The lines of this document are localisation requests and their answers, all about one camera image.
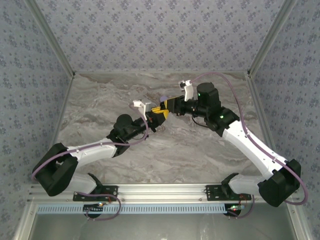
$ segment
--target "cable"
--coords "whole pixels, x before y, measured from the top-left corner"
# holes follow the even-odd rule
[[[91,220],[91,221],[108,221],[108,220],[116,218],[120,214],[121,201],[115,195],[112,195],[112,194],[88,194],[88,193],[84,193],[84,192],[77,192],[77,194],[83,195],[83,196],[87,196],[87,197],[108,197],[108,198],[113,198],[113,199],[117,200],[117,202],[119,203],[118,211],[116,211],[116,213],[114,215],[112,215],[110,217],[105,217],[105,218],[91,218],[91,217],[89,217],[89,212],[93,208],[93,207],[89,207],[87,209],[87,211],[85,212],[85,215],[86,215],[88,220]]]
[[[208,128],[208,126],[198,123],[198,122],[194,119],[194,116],[191,116],[191,119],[192,119],[192,121],[193,121],[195,124],[197,124],[197,125],[199,125],[199,126],[201,126],[201,127],[204,127],[204,128]]]
[[[142,136],[142,137],[140,137],[140,138],[132,138],[132,139],[134,139],[134,140],[140,140],[140,139],[142,139],[144,136]]]
[[[82,151],[82,150],[86,150],[86,149],[91,149],[91,148],[95,148],[95,147],[98,147],[98,146],[107,146],[107,145],[115,145],[115,146],[133,146],[133,145],[137,145],[141,142],[143,142],[147,136],[148,136],[148,133],[149,133],[149,127],[148,127],[148,123],[147,121],[145,120],[145,117],[138,111],[136,110],[133,105],[130,105],[129,106],[132,110],[136,111],[139,113],[139,115],[141,116],[144,124],[145,124],[145,133],[143,135],[143,138],[141,138],[140,140],[136,141],[136,142],[132,142],[132,143],[118,143],[118,142],[99,142],[99,143],[93,143],[93,144],[90,144],[90,145],[86,145],[86,146],[83,146],[83,147],[79,147],[79,148],[76,148],[76,149],[73,149],[73,150],[68,150],[68,151],[64,151],[64,152],[61,152],[57,155],[54,155],[53,157],[50,157],[48,160],[46,160],[44,163],[42,163],[31,175],[31,179],[32,180],[36,180],[36,175],[37,173],[43,169],[48,163],[52,162],[53,160],[61,157],[61,156],[64,156],[66,154],[72,154],[72,153],[75,153],[75,152],[78,152],[78,151]]]
[[[304,192],[304,199],[301,202],[292,202],[292,201],[288,201],[285,200],[284,202],[287,204],[291,204],[291,205],[303,205],[308,201],[308,197],[309,197],[309,193],[307,190],[307,186],[305,185],[305,183],[301,180],[301,178],[294,172],[292,171],[288,166],[286,166],[285,164],[283,164],[281,161],[279,161],[276,157],[272,156],[270,153],[268,153],[266,150],[264,150],[258,143],[255,142],[255,140],[253,140],[253,138],[248,134],[247,131],[247,127],[246,127],[246,123],[245,123],[245,118],[244,118],[244,114],[242,112],[242,109],[240,107],[240,102],[239,99],[237,97],[237,94],[232,86],[232,84],[230,83],[230,81],[220,72],[216,72],[216,71],[210,71],[210,72],[206,72],[201,74],[200,76],[196,77],[195,79],[193,79],[192,81],[190,81],[190,83],[193,83],[194,81],[200,79],[203,76],[206,75],[210,75],[210,74],[214,74],[214,75],[218,75],[220,77],[223,78],[223,80],[226,81],[226,83],[228,84],[228,86],[230,87],[232,94],[234,96],[234,99],[236,101],[236,104],[239,108],[239,112],[240,112],[240,120],[241,120],[241,124],[242,124],[242,128],[243,131],[245,133],[245,135],[247,136],[247,138],[252,142],[253,145],[255,145],[261,152],[263,152],[265,155],[267,155],[272,161],[275,161],[277,164],[280,164],[283,168],[285,168],[289,173],[291,173],[297,180],[298,182],[301,184],[303,192]]]
[[[238,216],[237,214],[235,214],[235,213],[232,212],[232,211],[227,211],[227,212],[228,212],[229,214],[234,215],[234,216],[235,216],[236,218],[238,218],[238,219],[243,219],[243,218],[249,216],[249,215],[252,213],[252,211],[254,210],[254,208],[255,208],[255,195],[252,195],[252,205],[251,205],[251,207],[250,207],[250,210],[249,210],[245,215]]]

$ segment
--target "black bracket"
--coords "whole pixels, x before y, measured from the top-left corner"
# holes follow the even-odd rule
[[[207,185],[205,186],[204,191],[207,201],[249,201],[252,199],[249,194],[236,194],[234,192],[232,192],[228,197],[223,192],[221,184]]]
[[[111,194],[114,196],[118,196],[118,186],[106,186],[103,185],[101,187],[101,192],[99,194]],[[105,196],[84,196],[75,192],[73,194],[73,201],[74,202],[115,202],[116,199],[112,197],[105,197]]]

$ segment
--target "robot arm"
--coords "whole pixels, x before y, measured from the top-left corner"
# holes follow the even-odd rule
[[[204,118],[210,130],[236,146],[261,172],[261,176],[243,176],[238,173],[228,176],[222,181],[222,189],[226,196],[232,192],[260,195],[268,204],[278,207],[300,187],[298,180],[274,160],[277,159],[289,167],[299,177],[300,164],[295,159],[288,161],[272,151],[247,128],[244,131],[240,118],[230,109],[221,106],[218,90],[211,82],[197,86],[197,99],[193,99],[189,80],[182,81],[179,85],[181,90],[185,91],[185,95],[165,100],[160,104],[161,109],[168,109],[178,116],[190,114],[193,117]],[[274,159],[270,159],[259,150],[249,140],[248,135]]]
[[[94,175],[80,174],[75,171],[97,160],[123,154],[129,148],[128,142],[146,131],[145,122],[148,124],[148,129],[156,132],[156,128],[166,120],[169,114],[166,109],[151,108],[151,103],[134,101],[133,104],[138,107],[144,119],[140,117],[133,121],[130,115],[122,114],[117,118],[110,134],[100,141],[82,146],[64,146],[62,143],[56,143],[50,148],[32,170],[33,175],[49,196],[56,196],[63,191],[100,194],[97,185],[101,183]],[[42,164],[54,156],[58,157],[38,170]]]

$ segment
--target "gray marble tabletop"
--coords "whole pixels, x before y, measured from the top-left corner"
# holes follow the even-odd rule
[[[77,146],[98,141],[109,134],[119,115],[130,114],[133,119],[139,117],[128,107],[133,100],[150,100],[158,105],[161,96],[182,95],[178,82],[193,79],[199,74],[76,74],[58,142]],[[225,76],[236,90],[248,128],[262,139],[245,74],[233,72]],[[194,87],[209,81],[219,90],[222,105],[239,114],[232,92],[221,77],[207,75]],[[235,172],[259,174],[257,168],[231,143],[215,132],[195,125],[189,115],[171,113],[146,141],[131,146],[121,156],[85,165],[79,172],[95,174],[103,183],[215,183]]]

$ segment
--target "patterned wallpaper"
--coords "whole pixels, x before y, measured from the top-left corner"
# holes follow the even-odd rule
[[[11,240],[69,80],[24,1],[0,9],[0,239]]]
[[[246,70],[283,0],[37,0],[73,70]]]
[[[255,76],[276,148],[302,165],[320,239],[320,2],[299,0]]]

